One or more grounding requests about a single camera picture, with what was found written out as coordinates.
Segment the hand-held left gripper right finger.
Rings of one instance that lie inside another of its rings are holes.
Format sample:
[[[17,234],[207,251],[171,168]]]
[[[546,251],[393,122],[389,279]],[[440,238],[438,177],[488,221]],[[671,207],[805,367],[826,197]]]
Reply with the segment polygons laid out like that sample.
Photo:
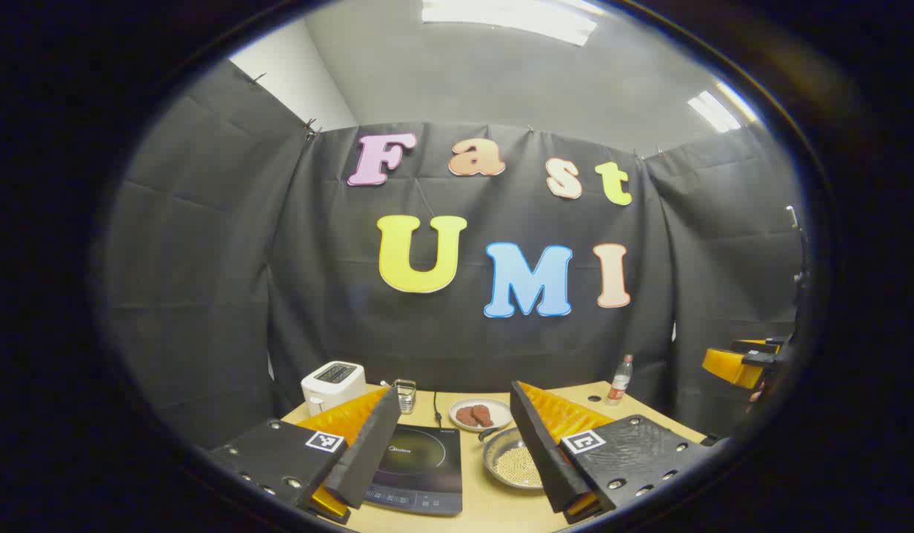
[[[643,415],[613,419],[521,381],[512,383],[510,411],[551,509],[571,524],[663,496],[724,445],[685,438]]]

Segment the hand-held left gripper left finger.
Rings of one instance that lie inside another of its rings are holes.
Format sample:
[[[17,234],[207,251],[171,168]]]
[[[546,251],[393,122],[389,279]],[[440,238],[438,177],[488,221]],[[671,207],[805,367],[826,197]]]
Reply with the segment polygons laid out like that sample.
[[[345,524],[362,505],[400,415],[397,388],[385,386],[298,423],[268,419],[207,455],[268,498]]]

